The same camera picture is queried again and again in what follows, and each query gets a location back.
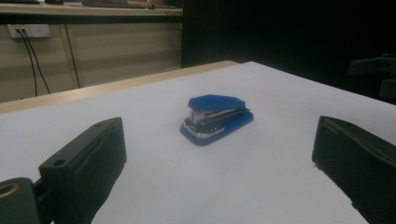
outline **stapler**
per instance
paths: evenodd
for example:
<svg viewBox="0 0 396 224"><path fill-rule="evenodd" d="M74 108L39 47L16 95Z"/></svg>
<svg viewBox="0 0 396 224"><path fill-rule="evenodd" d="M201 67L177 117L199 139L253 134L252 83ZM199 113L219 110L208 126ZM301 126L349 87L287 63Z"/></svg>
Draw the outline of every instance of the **stapler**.
<svg viewBox="0 0 396 224"><path fill-rule="evenodd" d="M190 117L180 132L195 145L205 146L253 121L244 101L231 96L204 95L189 100Z"/></svg>

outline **table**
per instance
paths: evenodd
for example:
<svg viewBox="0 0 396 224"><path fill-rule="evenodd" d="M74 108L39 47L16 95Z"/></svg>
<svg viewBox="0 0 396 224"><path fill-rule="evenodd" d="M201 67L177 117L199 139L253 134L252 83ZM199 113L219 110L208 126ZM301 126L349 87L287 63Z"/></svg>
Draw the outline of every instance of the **table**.
<svg viewBox="0 0 396 224"><path fill-rule="evenodd" d="M36 167L59 148L95 122L122 117L128 161L93 223L367 223L311 161L318 118L344 119L396 144L396 106L257 63L222 64L126 80L117 90L108 84L88 97L64 93L60 103L54 94L38 107L33 99L21 110L0 105L0 179L37 180ZM255 119L198 147L178 128L188 100L209 93L243 99Z"/></svg>
<svg viewBox="0 0 396 224"><path fill-rule="evenodd" d="M64 5L0 4L0 24L104 24L181 22L180 8L131 9Z"/></svg>

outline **black cable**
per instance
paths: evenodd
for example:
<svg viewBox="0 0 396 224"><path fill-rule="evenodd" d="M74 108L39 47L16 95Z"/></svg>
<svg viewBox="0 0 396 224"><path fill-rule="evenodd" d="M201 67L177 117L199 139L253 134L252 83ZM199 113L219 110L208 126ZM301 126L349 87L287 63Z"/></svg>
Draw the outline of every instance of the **black cable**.
<svg viewBox="0 0 396 224"><path fill-rule="evenodd" d="M169 16L167 10L165 10L165 15L166 15L166 16ZM175 51L175 53L176 53L178 62L181 64L180 53L178 52L175 43L172 41L171 31L172 31L172 23L169 22L169 23L168 23L168 40L169 40L169 43L171 44L172 48L174 49L174 51Z"/></svg>
<svg viewBox="0 0 396 224"><path fill-rule="evenodd" d="M25 37L26 37L27 43L29 44L29 46L30 46L30 49L31 49L31 50L32 50L32 52L33 52L33 55L35 55L35 49L33 49L32 43L30 43L29 36L27 36L27 34L26 34L26 31L25 31L25 30L22 30L22 32L25 34ZM41 76L41 78L43 79L43 81L44 81L44 84L46 85L47 92L50 94L50 88L49 88L49 85L47 84L47 81L46 81L46 79L44 79L43 73L41 72L41 68L40 68L40 64L38 63L37 56L35 56L35 63L37 64L38 72L40 73L40 76Z"/></svg>
<svg viewBox="0 0 396 224"><path fill-rule="evenodd" d="M25 44L25 47L26 47L26 49L27 49L27 52L29 53L30 63L31 63L31 65L32 65L32 70L33 70L33 78L35 79L35 96L37 96L37 80L36 80L36 78L35 78L35 66L33 65L32 53L31 53L30 50L29 50L29 46L27 45L26 40L25 40L25 38L24 38L24 36L23 36L21 30L20 30L20 29L17 29L17 32L18 32L18 34L21 35L22 40L23 40L23 43Z"/></svg>

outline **wall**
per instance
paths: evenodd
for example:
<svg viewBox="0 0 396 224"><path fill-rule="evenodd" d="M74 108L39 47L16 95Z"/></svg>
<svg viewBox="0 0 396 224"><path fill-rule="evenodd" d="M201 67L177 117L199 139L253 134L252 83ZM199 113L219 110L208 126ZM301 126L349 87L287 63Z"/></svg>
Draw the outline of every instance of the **wall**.
<svg viewBox="0 0 396 224"><path fill-rule="evenodd" d="M348 66L396 52L392 9L385 1L186 1L182 66L254 61L378 99L388 75L349 76Z"/></svg>
<svg viewBox="0 0 396 224"><path fill-rule="evenodd" d="M51 92L178 69L177 23L50 25L51 37L31 38ZM37 74L38 95L47 94ZM31 61L21 39L0 25L0 103L35 96Z"/></svg>

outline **white table surface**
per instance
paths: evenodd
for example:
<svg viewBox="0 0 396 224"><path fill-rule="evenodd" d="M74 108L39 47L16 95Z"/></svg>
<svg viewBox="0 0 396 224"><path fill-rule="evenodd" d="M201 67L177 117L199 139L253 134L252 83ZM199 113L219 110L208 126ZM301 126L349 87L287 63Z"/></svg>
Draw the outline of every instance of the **white table surface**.
<svg viewBox="0 0 396 224"><path fill-rule="evenodd" d="M207 147L178 131L191 97L236 96L255 119ZM396 106L244 63L0 115L0 180L25 176L94 123L122 117L128 161L93 223L361 224L315 168L319 116L396 145Z"/></svg>

